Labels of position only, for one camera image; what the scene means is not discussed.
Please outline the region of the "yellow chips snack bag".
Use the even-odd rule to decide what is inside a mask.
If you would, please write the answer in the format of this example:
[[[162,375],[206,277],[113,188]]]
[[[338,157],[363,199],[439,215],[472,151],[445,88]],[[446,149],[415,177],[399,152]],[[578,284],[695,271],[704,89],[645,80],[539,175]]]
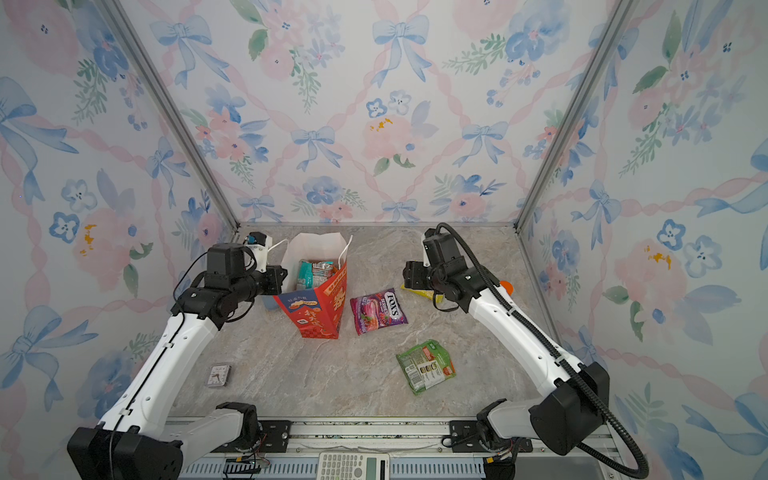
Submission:
[[[422,290],[422,289],[413,289],[406,287],[404,284],[400,286],[400,288],[405,291],[412,293],[414,295],[418,295],[420,297],[423,297],[425,299],[428,299],[430,302],[434,302],[436,304],[440,304],[444,301],[444,295],[440,293],[436,293],[433,290]]]

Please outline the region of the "red paper gift bag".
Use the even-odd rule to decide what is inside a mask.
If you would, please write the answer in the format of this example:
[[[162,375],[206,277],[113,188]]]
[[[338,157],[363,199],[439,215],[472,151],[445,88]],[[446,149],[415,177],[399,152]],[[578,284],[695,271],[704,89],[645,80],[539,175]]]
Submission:
[[[336,339],[346,302],[347,252],[351,240],[338,232],[300,233],[289,241],[281,266],[288,272],[283,293],[276,295],[281,310],[303,338]],[[296,290],[299,262],[330,260],[338,267],[335,275],[321,286]]]

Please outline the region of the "teal Fox's candy bag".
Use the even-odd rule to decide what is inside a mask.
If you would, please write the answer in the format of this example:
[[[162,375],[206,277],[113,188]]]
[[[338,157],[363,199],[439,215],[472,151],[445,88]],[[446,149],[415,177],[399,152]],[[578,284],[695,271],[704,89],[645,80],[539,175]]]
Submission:
[[[314,272],[313,263],[307,260],[301,260],[299,262],[296,290],[307,290],[314,288]]]

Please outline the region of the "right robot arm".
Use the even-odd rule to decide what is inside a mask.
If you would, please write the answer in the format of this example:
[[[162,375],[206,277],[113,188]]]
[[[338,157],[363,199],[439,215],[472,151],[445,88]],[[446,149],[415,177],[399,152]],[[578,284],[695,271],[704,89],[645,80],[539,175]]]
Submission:
[[[607,403],[608,372],[556,344],[518,307],[495,275],[474,255],[460,251],[461,244],[446,227],[426,230],[423,260],[406,263],[405,285],[432,290],[455,303],[485,326],[532,380],[538,398],[503,400],[479,415],[490,432],[500,439],[538,439],[558,455],[570,453],[607,423],[579,384]]]

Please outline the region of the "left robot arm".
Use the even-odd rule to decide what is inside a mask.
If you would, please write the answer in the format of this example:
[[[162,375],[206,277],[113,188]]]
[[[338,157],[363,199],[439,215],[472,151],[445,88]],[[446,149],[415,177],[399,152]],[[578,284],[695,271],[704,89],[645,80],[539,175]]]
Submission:
[[[271,237],[256,232],[245,243],[220,243],[204,254],[206,268],[171,309],[159,343],[136,378],[97,425],[80,427],[67,452],[82,479],[176,479],[221,446],[246,454],[265,434],[252,404],[225,402],[209,415],[169,430],[171,407],[195,362],[236,311],[262,295],[278,295],[287,276],[271,265]]]

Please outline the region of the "light green snack bag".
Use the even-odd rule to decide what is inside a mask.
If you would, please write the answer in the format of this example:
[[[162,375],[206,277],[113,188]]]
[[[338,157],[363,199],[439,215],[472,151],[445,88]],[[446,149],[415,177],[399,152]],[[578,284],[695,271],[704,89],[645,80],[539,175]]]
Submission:
[[[395,356],[414,395],[456,376],[449,352],[436,340],[422,342]]]

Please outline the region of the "orange plastic bottle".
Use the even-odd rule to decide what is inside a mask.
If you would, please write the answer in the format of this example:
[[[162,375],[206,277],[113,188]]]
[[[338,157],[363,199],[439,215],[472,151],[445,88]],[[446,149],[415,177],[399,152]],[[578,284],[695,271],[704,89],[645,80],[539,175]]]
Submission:
[[[514,294],[514,292],[515,292],[515,289],[514,289],[514,286],[513,286],[513,285],[512,285],[510,282],[508,282],[508,281],[505,281],[505,280],[502,280],[502,281],[500,282],[500,285],[501,285],[501,287],[502,287],[502,288],[503,288],[503,289],[506,291],[506,293],[507,293],[509,296],[512,296],[512,295]]]

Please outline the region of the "small square clock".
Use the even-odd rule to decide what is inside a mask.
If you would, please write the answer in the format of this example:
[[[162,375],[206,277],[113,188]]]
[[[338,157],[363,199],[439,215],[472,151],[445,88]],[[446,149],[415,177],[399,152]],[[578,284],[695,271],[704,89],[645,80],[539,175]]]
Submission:
[[[221,388],[227,385],[232,367],[229,364],[213,365],[205,385],[209,388]]]

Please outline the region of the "grey calculator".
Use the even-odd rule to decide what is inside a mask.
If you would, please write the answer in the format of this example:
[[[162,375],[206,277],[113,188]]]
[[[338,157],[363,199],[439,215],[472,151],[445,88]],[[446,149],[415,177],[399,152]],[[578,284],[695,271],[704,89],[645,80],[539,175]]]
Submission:
[[[323,452],[316,469],[317,480],[389,480],[388,454]]]

